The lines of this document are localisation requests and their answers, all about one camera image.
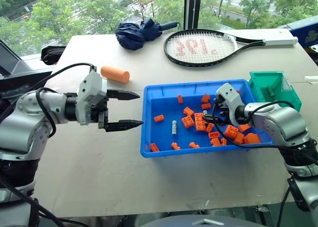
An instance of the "folded umbrella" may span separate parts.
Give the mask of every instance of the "folded umbrella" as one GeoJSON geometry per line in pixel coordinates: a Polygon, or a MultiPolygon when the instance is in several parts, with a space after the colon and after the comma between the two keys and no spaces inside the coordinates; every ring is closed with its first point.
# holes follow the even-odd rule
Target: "folded umbrella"
{"type": "Polygon", "coordinates": [[[140,27],[135,23],[121,22],[116,29],[116,38],[119,44],[130,50],[142,48],[145,41],[155,40],[162,35],[162,31],[174,28],[179,22],[172,21],[160,25],[151,18],[143,21],[140,27]]]}

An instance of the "table surface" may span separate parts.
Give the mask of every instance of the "table surface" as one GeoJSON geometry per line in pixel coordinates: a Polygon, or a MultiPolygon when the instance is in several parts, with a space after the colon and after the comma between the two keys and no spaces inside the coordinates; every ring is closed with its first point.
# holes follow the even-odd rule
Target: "table surface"
{"type": "MultiPolygon", "coordinates": [[[[291,37],[286,29],[227,31],[253,38],[291,37]]],[[[110,100],[109,119],[140,120],[143,89],[150,84],[244,78],[250,71],[284,71],[303,102],[312,137],[318,138],[318,87],[304,80],[317,76],[317,66],[299,44],[259,47],[207,68],[179,66],[168,60],[163,43],[168,34],[143,48],[123,49],[115,35],[74,36],[54,72],[78,62],[114,66],[130,72],[128,84],[107,81],[109,88],[133,91],[131,101],[110,100]]],[[[87,67],[72,68],[52,78],[47,87],[76,92],[87,67]]],[[[277,150],[229,151],[144,158],[141,127],[106,133],[96,124],[58,125],[36,173],[37,197],[60,217],[127,215],[212,209],[281,202],[288,173],[277,150]]]]}

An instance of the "orange lego brick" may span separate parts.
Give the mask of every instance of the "orange lego brick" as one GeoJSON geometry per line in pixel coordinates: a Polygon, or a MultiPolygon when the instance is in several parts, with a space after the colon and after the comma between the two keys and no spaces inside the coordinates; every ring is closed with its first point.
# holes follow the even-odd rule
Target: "orange lego brick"
{"type": "Polygon", "coordinates": [[[197,149],[197,148],[199,148],[200,147],[200,145],[197,145],[197,144],[195,144],[194,142],[191,142],[190,144],[189,144],[189,148],[191,148],[191,149],[197,149]]]}
{"type": "Polygon", "coordinates": [[[179,104],[182,104],[183,103],[183,98],[182,98],[182,95],[178,95],[178,103],[179,104]]]}
{"type": "Polygon", "coordinates": [[[245,132],[246,130],[249,130],[250,128],[251,128],[250,125],[248,125],[248,124],[243,124],[243,125],[240,125],[240,126],[238,127],[238,130],[239,130],[240,132],[245,132]]]}
{"type": "Polygon", "coordinates": [[[222,138],[222,139],[221,139],[221,145],[222,145],[222,146],[226,146],[226,145],[227,145],[227,142],[228,142],[228,141],[227,141],[225,138],[222,138]]]}
{"type": "Polygon", "coordinates": [[[203,113],[194,114],[194,122],[196,131],[205,131],[205,121],[203,120],[203,113]]]}
{"type": "Polygon", "coordinates": [[[184,125],[184,127],[186,129],[194,126],[194,121],[191,118],[191,116],[189,116],[189,115],[187,115],[186,117],[182,118],[181,121],[182,121],[182,123],[183,123],[183,125],[184,125]]]}
{"type": "Polygon", "coordinates": [[[151,151],[159,151],[156,144],[150,144],[151,151]]]}
{"type": "Polygon", "coordinates": [[[237,136],[234,139],[234,142],[237,144],[243,144],[244,143],[244,134],[241,134],[238,132],[237,136]]]}
{"type": "Polygon", "coordinates": [[[183,113],[185,115],[190,115],[192,116],[194,114],[194,111],[192,109],[190,109],[189,107],[185,107],[184,110],[183,110],[183,113]]]}
{"type": "Polygon", "coordinates": [[[205,131],[207,131],[208,133],[210,133],[213,128],[214,128],[214,124],[209,123],[208,126],[207,126],[207,128],[205,129],[205,131]]]}
{"type": "Polygon", "coordinates": [[[231,138],[231,139],[235,139],[235,137],[238,134],[239,129],[237,129],[236,127],[232,126],[232,125],[228,125],[227,129],[224,132],[224,135],[231,138]]]}
{"type": "Polygon", "coordinates": [[[209,96],[208,94],[205,94],[205,95],[202,97],[201,102],[202,102],[202,103],[208,103],[210,99],[211,99],[210,96],[209,96]]]}
{"type": "Polygon", "coordinates": [[[221,146],[220,140],[219,140],[218,138],[211,139],[210,143],[211,143],[212,146],[214,146],[214,147],[221,146]]]}
{"type": "Polygon", "coordinates": [[[201,108],[202,108],[202,109],[211,109],[211,108],[212,108],[212,106],[211,106],[211,104],[210,104],[210,103],[207,103],[207,104],[201,104],[201,108]]]}
{"type": "Polygon", "coordinates": [[[211,139],[218,138],[219,136],[220,136],[219,132],[209,133],[209,138],[211,138],[211,139]]]}
{"type": "Polygon", "coordinates": [[[181,149],[181,148],[178,146],[177,143],[172,143],[171,146],[172,146],[172,148],[173,148],[174,150],[180,150],[180,149],[181,149]]]}
{"type": "Polygon", "coordinates": [[[257,134],[250,133],[244,137],[244,143],[245,144],[260,144],[261,142],[257,134]]]}
{"type": "Polygon", "coordinates": [[[160,121],[163,121],[163,120],[164,120],[163,114],[160,114],[160,115],[158,115],[158,116],[155,116],[155,117],[154,117],[154,120],[155,120],[156,123],[157,123],[157,122],[160,122],[160,121]]]}

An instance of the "orange foam cylinder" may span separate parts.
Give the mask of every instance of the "orange foam cylinder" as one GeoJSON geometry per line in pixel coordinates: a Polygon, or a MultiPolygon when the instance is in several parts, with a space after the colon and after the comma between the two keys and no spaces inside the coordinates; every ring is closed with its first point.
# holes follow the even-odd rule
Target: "orange foam cylinder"
{"type": "Polygon", "coordinates": [[[123,71],[110,66],[103,66],[100,70],[100,74],[107,79],[113,79],[118,82],[128,83],[130,74],[128,71],[123,71]]]}

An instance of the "blue box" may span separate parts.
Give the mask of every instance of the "blue box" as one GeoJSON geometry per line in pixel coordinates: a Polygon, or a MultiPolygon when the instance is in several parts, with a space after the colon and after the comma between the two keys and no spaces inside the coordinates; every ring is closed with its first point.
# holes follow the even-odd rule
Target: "blue box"
{"type": "MultiPolygon", "coordinates": [[[[216,91],[226,82],[231,84],[235,90],[240,91],[244,104],[255,102],[251,88],[244,79],[146,86],[144,89],[141,155],[157,157],[197,152],[243,150],[235,145],[212,147],[207,132],[197,132],[195,126],[185,129],[181,122],[181,118],[185,117],[183,114],[185,107],[188,106],[195,113],[202,113],[202,96],[209,94],[211,96],[210,101],[213,102],[216,91]],[[183,97],[182,104],[179,104],[177,100],[179,94],[183,97]],[[164,115],[164,121],[155,123],[154,117],[160,114],[164,115]],[[177,121],[177,135],[171,134],[173,120],[177,121]],[[181,150],[173,150],[171,147],[173,142],[176,142],[181,150]],[[189,148],[190,142],[195,142],[200,145],[200,148],[189,148]],[[160,151],[152,152],[150,149],[151,143],[155,143],[160,151]]],[[[271,137],[262,130],[251,128],[246,132],[258,134],[263,144],[273,144],[271,137]]]]}

